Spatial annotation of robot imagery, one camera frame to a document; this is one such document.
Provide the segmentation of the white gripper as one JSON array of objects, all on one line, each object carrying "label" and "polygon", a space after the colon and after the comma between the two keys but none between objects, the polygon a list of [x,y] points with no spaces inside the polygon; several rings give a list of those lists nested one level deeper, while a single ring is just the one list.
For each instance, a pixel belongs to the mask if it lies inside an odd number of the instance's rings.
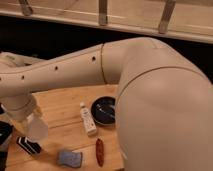
[{"label": "white gripper", "polygon": [[42,111],[36,107],[21,123],[23,134],[32,142],[38,142],[48,136],[48,126],[42,119]]}]

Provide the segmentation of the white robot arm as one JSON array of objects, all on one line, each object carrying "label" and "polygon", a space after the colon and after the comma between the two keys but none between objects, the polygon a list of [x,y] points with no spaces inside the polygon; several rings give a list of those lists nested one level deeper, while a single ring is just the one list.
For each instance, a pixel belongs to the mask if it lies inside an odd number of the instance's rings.
[{"label": "white robot arm", "polygon": [[139,37],[24,60],[0,53],[0,104],[31,141],[47,135],[34,93],[115,84],[125,171],[213,171],[213,84],[168,44]]}]

